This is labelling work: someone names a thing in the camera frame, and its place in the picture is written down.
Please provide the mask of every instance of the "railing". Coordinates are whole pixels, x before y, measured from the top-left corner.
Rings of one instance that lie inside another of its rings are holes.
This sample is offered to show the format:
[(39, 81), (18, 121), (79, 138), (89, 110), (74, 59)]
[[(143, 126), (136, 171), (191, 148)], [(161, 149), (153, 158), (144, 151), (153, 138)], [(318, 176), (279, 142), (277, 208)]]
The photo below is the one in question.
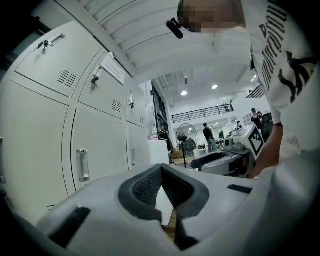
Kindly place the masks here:
[(250, 93), (247, 99), (250, 98), (262, 98), (265, 95), (265, 91), (262, 89), (262, 86), (259, 85), (253, 92)]
[(214, 106), (214, 107), (204, 108), (204, 109), (191, 111), (187, 113), (176, 114), (176, 115), (172, 115), (171, 117), (172, 117), (173, 123), (179, 123), (179, 122), (185, 122), (185, 121), (190, 121), (190, 120), (199, 119), (199, 118), (206, 118), (210, 116), (225, 114), (233, 111), (235, 110), (232, 107), (232, 104), (226, 104), (222, 106)]

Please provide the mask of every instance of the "hand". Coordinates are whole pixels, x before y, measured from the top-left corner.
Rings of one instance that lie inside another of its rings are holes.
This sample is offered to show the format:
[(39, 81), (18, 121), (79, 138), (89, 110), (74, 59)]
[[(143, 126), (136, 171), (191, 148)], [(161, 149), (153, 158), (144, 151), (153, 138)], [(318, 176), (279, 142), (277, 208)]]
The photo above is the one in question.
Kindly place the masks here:
[(267, 143), (264, 145), (264, 148), (256, 161), (254, 172), (249, 175), (249, 179), (259, 176), (264, 169), (279, 164), (280, 146), (283, 134), (282, 124), (275, 124)]

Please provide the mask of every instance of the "paper label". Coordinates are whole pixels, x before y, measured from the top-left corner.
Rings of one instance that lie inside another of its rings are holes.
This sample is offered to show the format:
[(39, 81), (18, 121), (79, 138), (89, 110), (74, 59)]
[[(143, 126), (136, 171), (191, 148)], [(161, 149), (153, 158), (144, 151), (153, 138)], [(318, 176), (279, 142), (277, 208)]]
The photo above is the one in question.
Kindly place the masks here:
[(122, 68), (109, 54), (104, 58), (101, 66), (122, 85), (125, 85), (126, 72), (122, 70)]

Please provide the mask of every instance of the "person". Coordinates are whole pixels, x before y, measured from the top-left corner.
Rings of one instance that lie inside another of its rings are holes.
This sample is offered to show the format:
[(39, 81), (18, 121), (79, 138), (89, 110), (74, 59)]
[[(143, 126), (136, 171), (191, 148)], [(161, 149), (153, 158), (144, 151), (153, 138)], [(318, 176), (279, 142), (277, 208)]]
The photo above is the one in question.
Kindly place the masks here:
[(260, 121), (261, 121), (262, 116), (263, 116), (262, 113), (260, 111), (258, 111), (258, 117), (259, 117)]
[(282, 3), (277, 0), (182, 0), (177, 18), (182, 27), (194, 33), (214, 33), (236, 27), (248, 32), (251, 69), (269, 101), (274, 123), (251, 178), (278, 165), (284, 158), (320, 147), (320, 141), (312, 139), (318, 134), (315, 129), (306, 138), (305, 131), (310, 124), (304, 114), (312, 109), (310, 104), (320, 104), (319, 99), (316, 100), (318, 58)]
[(214, 138), (212, 130), (208, 127), (206, 123), (204, 123), (203, 126), (204, 126), (203, 134), (206, 138), (206, 141), (208, 142), (209, 153), (212, 153), (213, 151), (214, 152), (218, 151), (216, 140)]
[(236, 122), (236, 131), (239, 131), (242, 128), (240, 121)]
[(251, 112), (252, 112), (251, 122), (253, 122), (258, 127), (258, 129), (260, 130), (261, 129), (260, 116), (257, 113), (255, 108), (251, 109)]

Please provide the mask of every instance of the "locker door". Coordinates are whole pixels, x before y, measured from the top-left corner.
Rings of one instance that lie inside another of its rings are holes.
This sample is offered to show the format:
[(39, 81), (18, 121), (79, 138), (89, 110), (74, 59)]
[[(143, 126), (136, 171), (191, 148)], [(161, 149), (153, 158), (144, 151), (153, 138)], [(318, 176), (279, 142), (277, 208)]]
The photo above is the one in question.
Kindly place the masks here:
[(75, 188), (128, 170), (126, 127), (105, 114), (77, 109), (71, 142)]
[[(125, 108), (123, 106), (126, 96), (125, 87), (101, 68), (100, 65), (106, 55), (106, 53), (102, 55), (88, 77), (79, 102), (122, 119), (122, 113)], [(98, 74), (99, 80), (96, 81), (95, 85), (92, 85), (91, 81), (94, 78), (94, 73)]]
[(130, 170), (151, 164), (146, 129), (136, 125), (127, 125), (126, 141)]
[[(36, 49), (43, 40), (44, 50)], [(100, 51), (100, 46), (75, 21), (58, 27), (37, 40), (15, 72), (55, 92), (71, 97), (82, 74)]]
[(62, 138), (68, 106), (14, 82), (2, 84), (0, 173), (13, 209), (35, 225), (68, 197), (62, 168)]
[(129, 79), (126, 101), (126, 120), (137, 126), (145, 127), (145, 115), (145, 93), (133, 79)]

